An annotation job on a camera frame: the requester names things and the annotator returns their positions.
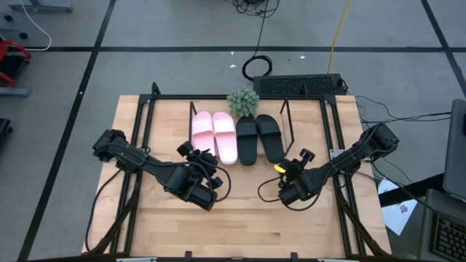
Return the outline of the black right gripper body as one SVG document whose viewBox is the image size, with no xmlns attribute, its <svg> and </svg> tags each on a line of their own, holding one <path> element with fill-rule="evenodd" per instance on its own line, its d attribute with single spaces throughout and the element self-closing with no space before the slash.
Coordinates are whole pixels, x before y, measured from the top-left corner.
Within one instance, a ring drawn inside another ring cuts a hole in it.
<svg viewBox="0 0 466 262">
<path fill-rule="evenodd" d="M 289 159 L 283 159 L 279 163 L 279 174 L 280 174 L 280 182 L 279 182 L 279 188 L 280 189 L 285 189 L 289 186 L 291 186 L 292 182 L 295 182 L 298 180 L 298 178 L 306 171 L 305 167 L 308 162 L 311 162 L 315 158 L 315 154 L 311 152 L 310 150 L 303 148 L 299 154 L 301 157 L 301 169 L 293 169 L 293 178 L 290 180 L 285 180 L 283 177 L 283 173 L 285 169 L 287 168 L 292 168 L 290 165 Z"/>
</svg>

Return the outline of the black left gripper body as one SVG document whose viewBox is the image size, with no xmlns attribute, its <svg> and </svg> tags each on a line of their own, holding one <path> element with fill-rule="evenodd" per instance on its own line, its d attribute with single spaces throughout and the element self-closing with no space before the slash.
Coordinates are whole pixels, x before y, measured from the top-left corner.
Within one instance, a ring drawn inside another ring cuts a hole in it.
<svg viewBox="0 0 466 262">
<path fill-rule="evenodd" d="M 216 168 L 210 169 L 207 165 L 205 165 L 205 161 L 198 160 L 194 156 L 194 147 L 190 144 L 189 141 L 181 144 L 177 148 L 177 152 L 186 157 L 186 160 L 190 162 L 191 167 L 194 168 L 195 172 L 198 172 L 200 175 L 205 177 L 207 181 L 207 186 L 212 186 L 212 189 L 217 189 L 223 185 L 223 181 L 219 177 L 215 177 Z"/>
</svg>

